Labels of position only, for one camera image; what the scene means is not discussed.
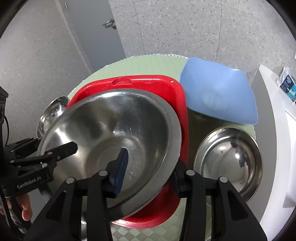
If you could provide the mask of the person's left hand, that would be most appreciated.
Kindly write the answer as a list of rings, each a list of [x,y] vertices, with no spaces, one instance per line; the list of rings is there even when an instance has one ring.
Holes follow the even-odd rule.
[[[23,194],[15,198],[18,206],[22,210],[22,218],[24,221],[30,221],[33,216],[33,211],[30,203],[29,194]]]

